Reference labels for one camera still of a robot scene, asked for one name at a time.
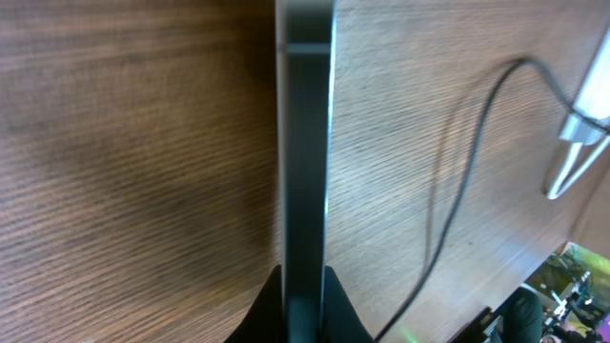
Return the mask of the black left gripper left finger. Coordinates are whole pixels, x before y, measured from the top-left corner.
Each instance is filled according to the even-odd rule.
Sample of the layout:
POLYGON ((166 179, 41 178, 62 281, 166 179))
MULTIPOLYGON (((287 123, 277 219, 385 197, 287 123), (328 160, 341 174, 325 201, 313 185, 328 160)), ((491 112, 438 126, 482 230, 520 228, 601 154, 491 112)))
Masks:
POLYGON ((273 268, 251 308, 225 343, 279 343, 284 341, 281 266, 273 268))

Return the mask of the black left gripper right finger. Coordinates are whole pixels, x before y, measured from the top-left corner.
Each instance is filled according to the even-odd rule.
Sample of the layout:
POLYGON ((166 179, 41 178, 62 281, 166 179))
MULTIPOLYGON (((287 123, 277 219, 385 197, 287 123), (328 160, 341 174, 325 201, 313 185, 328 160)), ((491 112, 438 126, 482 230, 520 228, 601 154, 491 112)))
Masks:
POLYGON ((360 321, 335 270, 326 267, 324 272, 321 341, 324 343, 373 343, 374 339, 360 321))

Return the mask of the blue screen smartphone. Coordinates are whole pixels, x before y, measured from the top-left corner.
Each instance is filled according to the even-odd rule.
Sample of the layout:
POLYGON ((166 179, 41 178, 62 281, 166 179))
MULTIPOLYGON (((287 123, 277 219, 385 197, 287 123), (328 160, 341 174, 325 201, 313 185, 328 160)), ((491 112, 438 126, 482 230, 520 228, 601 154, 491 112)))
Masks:
POLYGON ((282 311, 288 342, 316 342, 323 322, 336 3, 275 4, 282 311))

